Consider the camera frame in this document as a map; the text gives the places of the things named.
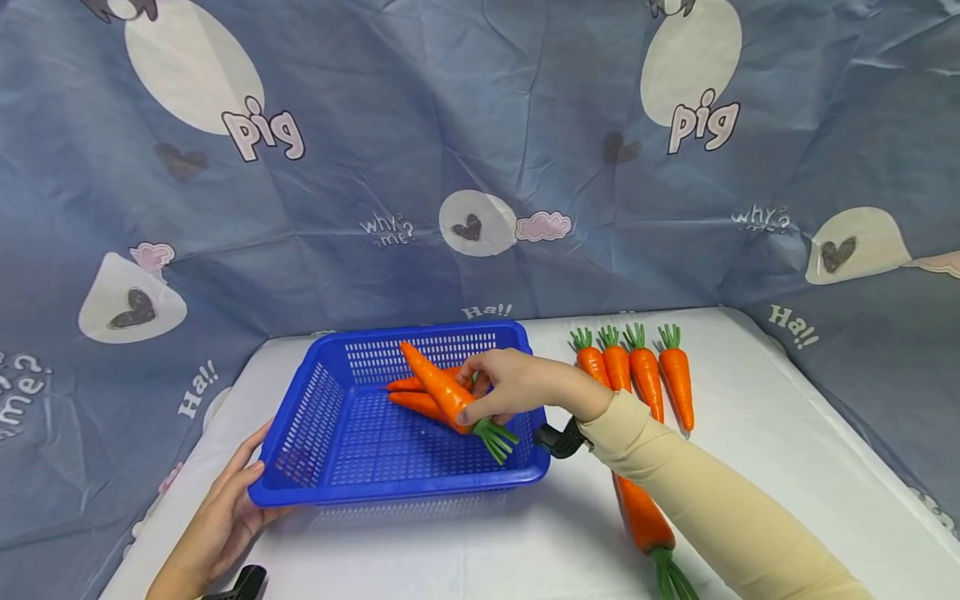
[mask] beige sleeve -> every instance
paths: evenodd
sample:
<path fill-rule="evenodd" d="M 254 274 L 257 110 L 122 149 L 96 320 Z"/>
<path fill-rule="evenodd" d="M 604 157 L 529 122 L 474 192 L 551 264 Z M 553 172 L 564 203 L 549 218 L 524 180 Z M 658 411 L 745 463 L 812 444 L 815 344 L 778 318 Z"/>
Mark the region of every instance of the beige sleeve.
<path fill-rule="evenodd" d="M 863 585 L 773 498 L 620 392 L 580 425 L 593 452 L 651 497 L 744 600 L 870 600 Z"/>

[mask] white tablecloth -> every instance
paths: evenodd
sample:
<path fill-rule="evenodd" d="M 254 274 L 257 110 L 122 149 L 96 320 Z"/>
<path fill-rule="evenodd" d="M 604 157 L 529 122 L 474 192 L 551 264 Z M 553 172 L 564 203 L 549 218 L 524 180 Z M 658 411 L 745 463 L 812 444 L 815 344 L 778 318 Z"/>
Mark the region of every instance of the white tablecloth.
<path fill-rule="evenodd" d="M 960 544 L 781 350 L 735 311 L 712 308 L 524 323 L 534 353 L 573 362 L 568 331 L 679 324 L 691 363 L 692 442 L 760 485 L 814 531 L 875 597 L 960 597 Z M 236 446 L 276 411 L 313 340 L 261 348 L 111 580 L 104 600 L 142 598 Z M 667 410 L 668 424 L 672 414 Z M 548 410 L 562 428 L 567 414 Z M 704 599 L 735 598 L 678 536 Z M 585 449 L 535 486 L 399 507 L 308 507 L 256 541 L 264 600 L 637 600 L 653 568 L 623 530 L 610 472 Z"/>

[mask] carrot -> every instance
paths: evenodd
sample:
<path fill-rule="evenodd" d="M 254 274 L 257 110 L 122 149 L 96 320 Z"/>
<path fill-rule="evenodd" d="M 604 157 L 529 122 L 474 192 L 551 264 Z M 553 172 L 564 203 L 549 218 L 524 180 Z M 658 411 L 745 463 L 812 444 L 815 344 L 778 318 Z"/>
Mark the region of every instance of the carrot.
<path fill-rule="evenodd" d="M 411 371 L 423 382 L 426 392 L 446 416 L 447 424 L 461 435 L 478 436 L 496 462 L 503 465 L 507 460 L 507 454 L 514 451 L 504 438 L 513 444 L 518 443 L 520 439 L 506 427 L 488 418 L 480 419 L 471 426 L 458 424 L 457 415 L 464 412 L 464 409 L 474 401 L 473 394 L 460 385 L 455 376 L 441 371 L 427 360 L 412 344 L 400 342 L 400 350 L 407 359 Z"/>
<path fill-rule="evenodd" d="M 607 365 L 607 377 L 615 392 L 630 392 L 630 359 L 627 350 L 620 346 L 620 332 L 613 325 L 600 328 L 603 343 L 603 362 Z"/>
<path fill-rule="evenodd" d="M 460 367 L 450 367 L 449 369 L 444 369 L 444 372 L 457 376 L 457 373 L 460 372 Z M 469 382 L 467 389 L 473 387 L 473 382 Z M 404 379 L 397 379 L 396 381 L 391 381 L 387 384 L 388 392 L 425 392 L 423 387 L 423 382 L 420 381 L 416 375 L 412 377 L 406 377 Z"/>
<path fill-rule="evenodd" d="M 667 325 L 659 328 L 664 350 L 660 353 L 660 370 L 677 411 L 677 419 L 687 433 L 693 431 L 693 384 L 690 382 L 690 361 L 680 349 L 680 328 Z"/>
<path fill-rule="evenodd" d="M 449 421 L 446 420 L 446 415 L 441 412 L 440 407 L 433 401 L 430 394 L 424 394 L 423 392 L 390 392 L 389 398 L 397 406 L 410 409 L 444 425 L 450 425 Z"/>
<path fill-rule="evenodd" d="M 657 548 L 673 550 L 677 539 L 653 498 L 637 484 L 616 474 L 613 486 L 630 535 L 640 552 L 650 556 Z"/>
<path fill-rule="evenodd" d="M 630 370 L 634 373 L 640 397 L 650 407 L 653 418 L 663 422 L 663 388 L 660 386 L 660 365 L 657 356 L 646 347 L 643 325 L 634 323 L 634 330 L 627 327 L 623 336 L 630 351 Z"/>
<path fill-rule="evenodd" d="M 657 565 L 660 600 L 672 600 L 675 597 L 699 600 L 697 590 L 673 560 L 677 539 L 650 494 L 616 474 L 613 476 L 613 486 L 620 503 L 620 513 L 630 530 L 634 545 Z"/>
<path fill-rule="evenodd" d="M 604 366 L 603 354 L 593 347 L 593 334 L 589 329 L 577 327 L 577 332 L 571 331 L 570 336 L 573 337 L 573 348 L 577 350 L 577 366 L 609 388 L 610 378 Z"/>

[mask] black clamp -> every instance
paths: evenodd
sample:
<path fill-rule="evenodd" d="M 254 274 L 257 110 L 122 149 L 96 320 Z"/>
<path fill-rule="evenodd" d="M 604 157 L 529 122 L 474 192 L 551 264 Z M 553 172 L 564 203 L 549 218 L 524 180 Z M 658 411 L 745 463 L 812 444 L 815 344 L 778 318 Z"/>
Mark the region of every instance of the black clamp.
<path fill-rule="evenodd" d="M 208 594 L 201 600 L 256 600 L 260 597 L 263 582 L 267 580 L 267 569 L 259 564 L 248 564 L 240 569 L 237 583 L 230 591 Z"/>
<path fill-rule="evenodd" d="M 589 444 L 574 417 L 570 417 L 563 432 L 544 423 L 534 434 L 534 442 L 550 450 L 550 456 L 561 460 L 576 454 L 581 445 Z"/>

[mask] blue plastic basket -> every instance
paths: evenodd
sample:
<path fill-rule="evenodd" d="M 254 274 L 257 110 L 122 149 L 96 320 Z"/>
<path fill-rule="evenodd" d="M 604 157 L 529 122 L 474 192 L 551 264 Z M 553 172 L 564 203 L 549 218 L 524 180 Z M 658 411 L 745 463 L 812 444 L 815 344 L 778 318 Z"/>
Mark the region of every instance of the blue plastic basket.
<path fill-rule="evenodd" d="M 438 367 L 490 348 L 530 353 L 512 321 L 334 333 L 310 347 L 260 451 L 266 469 L 250 487 L 259 506 L 343 504 L 535 483 L 550 463 L 534 444 L 543 409 L 517 415 L 520 437 L 504 466 L 476 436 L 394 405 L 384 386 L 411 375 L 399 343 L 408 341 Z"/>

